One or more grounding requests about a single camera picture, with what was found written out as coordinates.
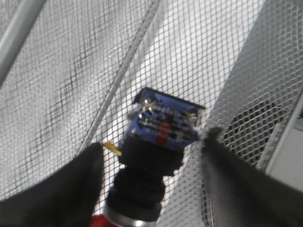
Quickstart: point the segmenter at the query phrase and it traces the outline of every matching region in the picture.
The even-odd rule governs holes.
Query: silver metal ring
[[[116,212],[107,205],[104,207],[103,214],[109,221],[119,227],[155,227],[157,224],[156,221],[148,222],[129,218]]]

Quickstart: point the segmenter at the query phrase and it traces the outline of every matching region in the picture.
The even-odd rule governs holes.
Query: electronic component
[[[142,89],[135,103],[119,147],[106,143],[126,167],[115,177],[104,214],[118,226],[153,227],[165,193],[163,176],[174,175],[184,148],[198,140],[195,126],[204,107],[150,88]]]

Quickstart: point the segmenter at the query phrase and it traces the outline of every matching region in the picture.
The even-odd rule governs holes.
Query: red label
[[[167,139],[169,137],[169,132],[171,129],[171,125],[168,123],[161,123],[160,129],[159,129],[159,134],[157,137],[157,143],[159,144],[165,144],[167,142]]]

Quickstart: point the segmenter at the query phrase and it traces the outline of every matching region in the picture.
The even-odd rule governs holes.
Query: wire mesh
[[[77,154],[151,3],[46,3],[0,90],[0,200]]]
[[[0,1],[0,37],[3,36],[20,2],[21,0]]]
[[[222,142],[253,166],[266,148],[274,151],[302,92],[302,18],[296,1],[264,3],[203,128],[202,137],[211,127],[223,127]],[[282,126],[269,141],[277,123]],[[211,200],[199,177],[200,152],[199,148],[193,150],[193,160],[185,167],[162,216],[163,226],[213,226]],[[193,192],[187,195],[184,188]],[[197,193],[201,200],[192,197]],[[200,218],[195,216],[198,212],[202,212]]]
[[[13,12],[17,4],[11,4],[3,6]],[[159,7],[145,27],[154,4]],[[257,165],[264,150],[274,150],[302,90],[298,4],[49,0],[0,89],[0,200],[70,161],[94,132],[106,101],[110,105],[97,121],[92,141],[117,143],[128,126],[127,113],[135,108],[134,96],[146,86],[205,105],[198,126],[201,137],[222,126],[223,143]],[[147,32],[132,49],[142,27]],[[109,99],[130,50],[137,51]],[[281,130],[269,140],[277,123]],[[157,226],[213,225],[200,168],[202,146],[189,146],[184,166],[164,179],[167,189]],[[96,214],[102,212],[119,168],[116,156],[105,151]]]

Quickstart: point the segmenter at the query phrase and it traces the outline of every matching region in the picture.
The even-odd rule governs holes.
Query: yellow tab
[[[114,152],[118,156],[122,155],[122,152],[119,147],[115,146],[112,141],[103,143],[103,146],[109,149],[110,151]]]

